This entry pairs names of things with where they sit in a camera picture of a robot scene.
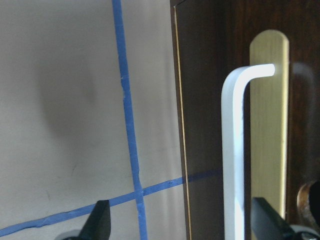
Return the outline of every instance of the wooden door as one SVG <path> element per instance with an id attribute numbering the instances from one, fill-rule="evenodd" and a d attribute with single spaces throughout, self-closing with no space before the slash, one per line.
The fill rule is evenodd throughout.
<path id="1" fill-rule="evenodd" d="M 298 191 L 320 178 L 320 1 L 171 0 L 171 16 L 189 236 L 224 237 L 221 89 L 229 72 L 249 65 L 251 41 L 268 29 L 281 31 L 289 40 L 286 219 L 300 224 Z M 250 186 L 249 97 L 247 91 L 246 186 Z M 248 213 L 249 187 L 245 195 Z"/>

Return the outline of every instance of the handle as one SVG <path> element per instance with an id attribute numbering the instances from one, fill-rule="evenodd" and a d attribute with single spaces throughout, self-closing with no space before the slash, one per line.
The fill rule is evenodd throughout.
<path id="1" fill-rule="evenodd" d="M 256 78 L 275 74 L 273 64 L 243 66 L 225 79 L 221 93 L 224 239 L 245 239 L 244 93 Z"/>

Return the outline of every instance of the white surface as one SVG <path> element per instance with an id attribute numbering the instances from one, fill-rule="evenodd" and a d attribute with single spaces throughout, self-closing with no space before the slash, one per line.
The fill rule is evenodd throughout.
<path id="1" fill-rule="evenodd" d="M 111 207 L 110 214 L 111 235 L 109 240 L 140 239 L 135 201 Z M 41 228 L 25 229 L 8 236 L 3 236 L 1 240 L 62 240 L 70 236 L 77 236 L 88 216 L 84 215 Z"/>
<path id="2" fill-rule="evenodd" d="M 224 238 L 245 239 L 244 92 L 249 81 L 275 74 L 273 64 L 243 66 L 225 79 L 221 93 Z"/>
<path id="3" fill-rule="evenodd" d="M 142 187 L 181 177 L 170 2 L 122 0 Z"/>
<path id="4" fill-rule="evenodd" d="M 144 197 L 148 239 L 186 240 L 183 186 Z"/>
<path id="5" fill-rule="evenodd" d="M 0 228 L 133 191 L 111 1 L 0 1 Z"/>

